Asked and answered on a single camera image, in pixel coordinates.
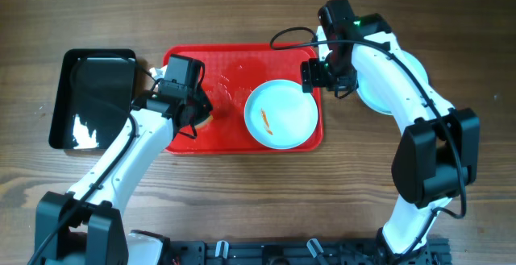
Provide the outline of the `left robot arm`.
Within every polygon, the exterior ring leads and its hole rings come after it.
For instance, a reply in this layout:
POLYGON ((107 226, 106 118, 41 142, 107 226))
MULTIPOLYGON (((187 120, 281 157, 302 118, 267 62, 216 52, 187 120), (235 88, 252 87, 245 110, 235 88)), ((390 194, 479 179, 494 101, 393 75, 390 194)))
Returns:
POLYGON ((210 117, 200 60, 171 55, 164 74, 124 112, 127 121, 99 161, 64 194, 36 209, 31 264, 172 264, 170 240, 134 230, 122 216, 155 158, 181 133, 210 117))

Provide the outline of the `green orange sponge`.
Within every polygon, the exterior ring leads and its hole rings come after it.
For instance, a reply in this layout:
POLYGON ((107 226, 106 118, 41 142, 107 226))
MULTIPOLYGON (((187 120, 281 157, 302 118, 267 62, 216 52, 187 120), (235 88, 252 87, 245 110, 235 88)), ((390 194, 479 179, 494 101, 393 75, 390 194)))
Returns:
POLYGON ((198 123, 194 126, 195 130, 201 130, 202 128, 207 126, 209 123, 211 123, 213 121, 213 119, 214 119, 213 116, 210 114, 207 118, 205 118, 200 123, 198 123))

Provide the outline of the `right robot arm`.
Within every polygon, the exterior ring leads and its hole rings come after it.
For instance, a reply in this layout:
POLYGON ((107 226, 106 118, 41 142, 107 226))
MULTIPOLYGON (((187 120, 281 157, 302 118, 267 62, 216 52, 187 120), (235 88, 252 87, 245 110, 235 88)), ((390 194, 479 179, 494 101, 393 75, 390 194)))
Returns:
POLYGON ((402 134, 391 173, 399 193, 379 230, 377 257, 400 263, 418 255, 441 213, 466 214, 465 188, 476 179, 480 121, 456 109, 417 73, 389 24, 379 14, 357 16, 348 0, 330 0, 318 11, 310 46, 318 58, 301 65, 302 90, 325 88, 335 97, 370 90, 402 134), (447 204, 460 198, 460 212, 447 204))

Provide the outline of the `white plate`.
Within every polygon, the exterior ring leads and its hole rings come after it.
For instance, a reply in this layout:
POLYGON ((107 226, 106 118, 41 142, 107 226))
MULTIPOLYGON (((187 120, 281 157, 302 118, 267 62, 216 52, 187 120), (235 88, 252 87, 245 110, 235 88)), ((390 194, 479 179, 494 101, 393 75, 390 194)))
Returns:
MULTIPOLYGON (((421 62, 412 54, 402 51, 404 57, 414 66, 415 72, 429 85, 429 76, 427 71, 421 64, 421 62)), ((382 99, 379 93, 377 93, 372 85, 368 83, 368 80, 362 75, 358 74, 358 88, 356 90, 362 102, 370 109, 380 114, 392 116, 392 112, 389 107, 382 99)))
POLYGON ((312 94, 289 80, 272 80, 249 95, 243 109, 249 134, 260 144, 287 150, 305 143, 318 125, 318 106, 312 94))

